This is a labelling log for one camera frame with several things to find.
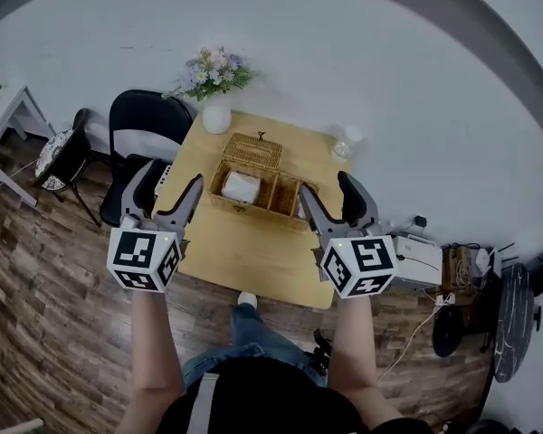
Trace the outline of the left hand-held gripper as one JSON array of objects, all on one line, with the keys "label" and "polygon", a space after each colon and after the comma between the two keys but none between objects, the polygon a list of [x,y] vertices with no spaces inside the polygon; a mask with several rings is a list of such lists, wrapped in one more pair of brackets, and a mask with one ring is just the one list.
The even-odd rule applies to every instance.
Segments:
[{"label": "left hand-held gripper", "polygon": [[122,288],[164,292],[184,258],[185,228],[195,214],[204,178],[192,178],[170,210],[156,211],[154,222],[141,220],[151,218],[155,189],[166,168],[165,161],[149,161],[121,195],[123,220],[111,230],[107,268]]}]

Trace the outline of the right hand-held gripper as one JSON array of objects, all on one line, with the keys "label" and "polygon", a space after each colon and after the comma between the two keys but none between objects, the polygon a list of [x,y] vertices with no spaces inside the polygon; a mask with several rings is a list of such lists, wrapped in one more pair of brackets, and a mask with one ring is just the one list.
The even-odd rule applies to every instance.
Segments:
[{"label": "right hand-held gripper", "polygon": [[329,283],[339,297],[379,295],[397,274],[393,238],[368,229],[379,216],[376,201],[362,183],[339,171],[338,185],[343,194],[339,220],[331,217],[311,186],[300,185],[306,220],[319,240],[312,251],[319,280]]}]

